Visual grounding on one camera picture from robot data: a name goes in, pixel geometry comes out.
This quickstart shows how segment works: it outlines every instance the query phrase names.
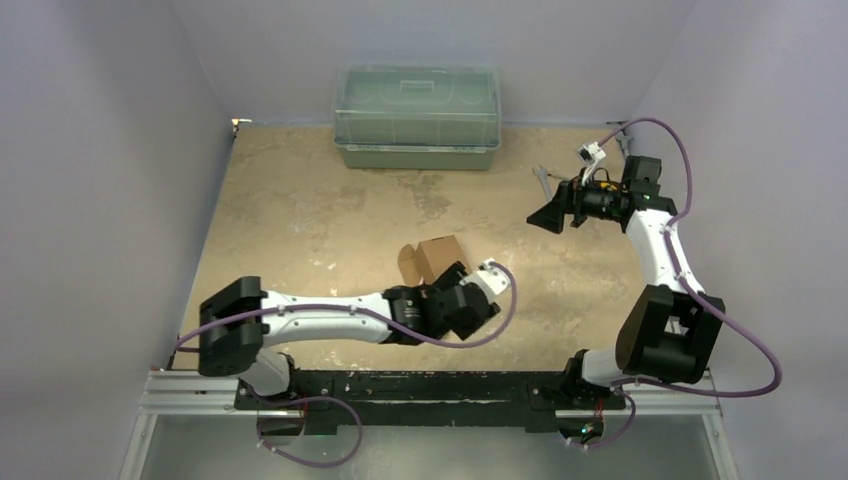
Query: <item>green plastic container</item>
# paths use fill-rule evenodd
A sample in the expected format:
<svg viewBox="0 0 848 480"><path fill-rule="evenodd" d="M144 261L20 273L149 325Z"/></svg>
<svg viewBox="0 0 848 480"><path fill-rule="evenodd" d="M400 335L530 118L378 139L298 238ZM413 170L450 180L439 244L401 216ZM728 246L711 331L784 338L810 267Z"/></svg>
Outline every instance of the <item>green plastic container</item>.
<svg viewBox="0 0 848 480"><path fill-rule="evenodd" d="M335 143L350 168L486 170L501 143L497 73L351 67L336 91Z"/></svg>

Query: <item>gray wall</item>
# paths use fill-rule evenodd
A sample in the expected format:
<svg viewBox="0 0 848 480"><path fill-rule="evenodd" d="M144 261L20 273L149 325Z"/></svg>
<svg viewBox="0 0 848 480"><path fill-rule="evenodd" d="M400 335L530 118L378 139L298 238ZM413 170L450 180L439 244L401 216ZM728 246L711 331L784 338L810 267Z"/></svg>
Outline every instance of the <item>gray wall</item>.
<svg viewBox="0 0 848 480"><path fill-rule="evenodd" d="M0 2L3 478L115 478L231 128L167 0Z"/></svg>
<svg viewBox="0 0 848 480"><path fill-rule="evenodd" d="M328 122L354 61L492 64L506 119L629 118L695 0L174 0L233 117Z"/></svg>
<svg viewBox="0 0 848 480"><path fill-rule="evenodd" d="M745 479L848 476L846 24L840 0L700 1L637 110L679 128L692 155L681 235L699 280L785 367L774 394L723 402ZM670 140L635 133L682 202ZM713 365L727 389L769 378L727 329Z"/></svg>

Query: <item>container lid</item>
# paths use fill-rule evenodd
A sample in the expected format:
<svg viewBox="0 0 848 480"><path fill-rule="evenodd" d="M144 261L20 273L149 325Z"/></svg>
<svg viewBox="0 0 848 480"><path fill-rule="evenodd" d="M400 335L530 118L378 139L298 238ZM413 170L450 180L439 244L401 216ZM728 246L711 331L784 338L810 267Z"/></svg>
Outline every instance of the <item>container lid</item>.
<svg viewBox="0 0 848 480"><path fill-rule="evenodd" d="M354 66L335 101L339 145L500 144L500 98L491 68Z"/></svg>

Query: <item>wooden table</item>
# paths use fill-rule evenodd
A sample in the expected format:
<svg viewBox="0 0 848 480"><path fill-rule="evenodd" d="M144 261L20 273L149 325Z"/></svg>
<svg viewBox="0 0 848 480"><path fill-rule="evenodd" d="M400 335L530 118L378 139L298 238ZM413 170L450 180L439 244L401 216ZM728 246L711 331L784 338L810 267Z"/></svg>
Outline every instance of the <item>wooden table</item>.
<svg viewBox="0 0 848 480"><path fill-rule="evenodd" d="M544 204L532 167L575 175L575 149L605 132L505 128L490 171L454 172L350 170L329 128L243 128L182 332L197 327L200 302L240 276L260 275L263 288L299 296L379 292L401 283L403 245L455 234L472 263L494 257L517 278L518 310L496 341L469 350L343 340L279 349L307 368L562 369L578 349L612 345L644 286L618 224L589 220L554 235L525 223ZM607 154L605 166L620 178L614 144ZM499 303L506 311L508 295ZM196 364L194 354L175 361L177 368Z"/></svg>

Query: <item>open cardboard box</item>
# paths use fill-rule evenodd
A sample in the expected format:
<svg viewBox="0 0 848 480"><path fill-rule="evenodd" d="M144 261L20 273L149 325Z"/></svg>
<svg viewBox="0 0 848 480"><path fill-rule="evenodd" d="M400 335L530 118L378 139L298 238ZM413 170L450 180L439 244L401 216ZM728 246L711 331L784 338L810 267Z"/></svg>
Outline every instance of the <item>open cardboard box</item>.
<svg viewBox="0 0 848 480"><path fill-rule="evenodd" d="M433 238L418 243L418 247L404 245L398 254L398 268L407 286L415 286L423 280L431 284L455 262L470 268L465 252L453 235Z"/></svg>

